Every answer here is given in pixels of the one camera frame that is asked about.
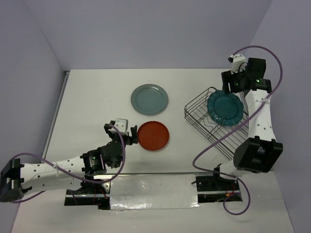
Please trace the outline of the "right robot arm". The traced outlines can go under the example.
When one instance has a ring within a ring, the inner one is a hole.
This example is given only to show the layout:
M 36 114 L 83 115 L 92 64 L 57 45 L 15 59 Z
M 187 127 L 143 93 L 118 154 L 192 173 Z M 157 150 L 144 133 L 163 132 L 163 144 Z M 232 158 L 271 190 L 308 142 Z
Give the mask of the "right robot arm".
M 248 173 L 267 173 L 283 152 L 273 131 L 270 111 L 271 82 L 264 78 L 266 61 L 231 55 L 230 71 L 222 73 L 223 91 L 242 93 L 248 112 L 248 137 L 236 148 L 233 159 L 219 165 L 220 173 L 211 178 L 212 186 L 224 189 L 228 178 L 234 179 Z

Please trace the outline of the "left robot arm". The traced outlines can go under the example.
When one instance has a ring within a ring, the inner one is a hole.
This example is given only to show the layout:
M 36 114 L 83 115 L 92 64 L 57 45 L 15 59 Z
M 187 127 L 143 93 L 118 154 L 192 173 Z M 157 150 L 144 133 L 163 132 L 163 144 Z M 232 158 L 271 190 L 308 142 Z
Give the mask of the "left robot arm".
M 15 155 L 0 172 L 1 202 L 22 203 L 25 195 L 38 196 L 50 190 L 81 190 L 91 193 L 96 186 L 109 183 L 122 171 L 125 148 L 138 143 L 138 127 L 116 119 L 105 124 L 111 139 L 105 146 L 58 162 L 40 157 L 41 163 L 22 163 Z

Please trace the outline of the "teal ornate plate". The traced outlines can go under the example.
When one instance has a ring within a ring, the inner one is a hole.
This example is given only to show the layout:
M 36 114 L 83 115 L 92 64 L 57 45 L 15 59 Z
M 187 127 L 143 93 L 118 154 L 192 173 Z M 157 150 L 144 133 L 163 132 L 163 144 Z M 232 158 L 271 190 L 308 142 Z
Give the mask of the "teal ornate plate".
M 236 95 L 216 90 L 210 94 L 207 100 L 207 112 L 218 125 L 234 126 L 242 120 L 244 106 Z

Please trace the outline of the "grey-blue round plate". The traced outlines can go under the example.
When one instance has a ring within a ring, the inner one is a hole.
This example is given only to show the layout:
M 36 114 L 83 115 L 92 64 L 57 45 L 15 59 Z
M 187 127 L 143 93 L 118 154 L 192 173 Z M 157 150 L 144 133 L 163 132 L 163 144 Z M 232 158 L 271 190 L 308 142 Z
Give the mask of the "grey-blue round plate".
M 140 114 L 155 116 L 165 110 L 169 103 L 167 92 L 156 84 L 138 86 L 131 94 L 131 104 Z

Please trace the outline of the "orange scalloped plate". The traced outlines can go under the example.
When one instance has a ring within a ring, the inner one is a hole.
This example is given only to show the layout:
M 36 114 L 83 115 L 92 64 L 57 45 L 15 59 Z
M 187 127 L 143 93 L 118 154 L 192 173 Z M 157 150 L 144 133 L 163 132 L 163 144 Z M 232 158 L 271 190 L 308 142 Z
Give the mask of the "orange scalloped plate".
M 138 142 L 145 150 L 161 150 L 166 147 L 169 138 L 169 130 L 159 121 L 145 122 L 138 129 Z

